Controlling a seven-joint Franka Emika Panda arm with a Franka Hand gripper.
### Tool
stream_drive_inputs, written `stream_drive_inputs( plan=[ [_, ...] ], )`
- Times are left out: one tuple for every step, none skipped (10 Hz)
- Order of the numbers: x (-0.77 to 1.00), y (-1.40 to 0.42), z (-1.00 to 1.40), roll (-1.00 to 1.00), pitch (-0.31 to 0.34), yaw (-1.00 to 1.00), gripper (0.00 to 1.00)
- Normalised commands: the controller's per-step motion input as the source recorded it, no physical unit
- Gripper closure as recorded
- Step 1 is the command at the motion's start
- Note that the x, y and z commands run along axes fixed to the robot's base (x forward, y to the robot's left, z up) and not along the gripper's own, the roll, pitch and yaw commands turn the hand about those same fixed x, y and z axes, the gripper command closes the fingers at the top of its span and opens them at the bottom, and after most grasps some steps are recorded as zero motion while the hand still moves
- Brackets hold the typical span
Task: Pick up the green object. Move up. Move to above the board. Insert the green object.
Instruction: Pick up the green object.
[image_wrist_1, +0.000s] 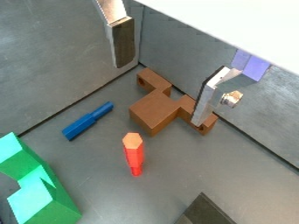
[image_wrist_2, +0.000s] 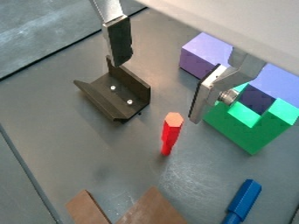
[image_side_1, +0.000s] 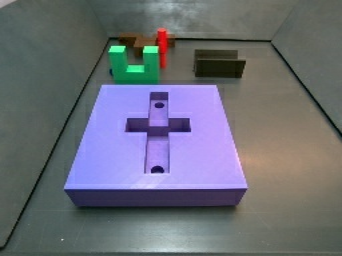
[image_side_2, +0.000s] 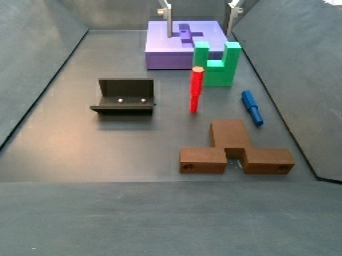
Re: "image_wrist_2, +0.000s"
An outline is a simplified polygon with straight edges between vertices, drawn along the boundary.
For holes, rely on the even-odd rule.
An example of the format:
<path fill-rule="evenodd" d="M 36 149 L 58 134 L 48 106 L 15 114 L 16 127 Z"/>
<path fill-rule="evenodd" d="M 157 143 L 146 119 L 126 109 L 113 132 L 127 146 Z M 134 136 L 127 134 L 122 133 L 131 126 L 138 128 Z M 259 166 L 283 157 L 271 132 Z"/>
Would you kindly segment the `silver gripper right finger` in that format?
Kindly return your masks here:
<path fill-rule="evenodd" d="M 201 80 L 190 108 L 190 120 L 199 123 L 215 102 L 231 105 L 239 97 L 234 87 L 253 81 L 266 66 L 266 62 L 237 47 L 229 57 L 229 67 L 218 64 Z"/>

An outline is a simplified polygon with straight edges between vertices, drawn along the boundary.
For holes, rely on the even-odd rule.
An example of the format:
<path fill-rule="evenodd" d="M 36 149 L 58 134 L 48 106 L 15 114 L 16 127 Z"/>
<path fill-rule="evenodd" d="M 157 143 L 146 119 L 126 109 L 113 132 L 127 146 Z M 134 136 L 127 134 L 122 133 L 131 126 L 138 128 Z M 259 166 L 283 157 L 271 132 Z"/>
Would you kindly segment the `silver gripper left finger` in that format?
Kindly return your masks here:
<path fill-rule="evenodd" d="M 90 0 L 102 22 L 111 62 L 121 67 L 133 57 L 131 21 L 119 0 Z"/>

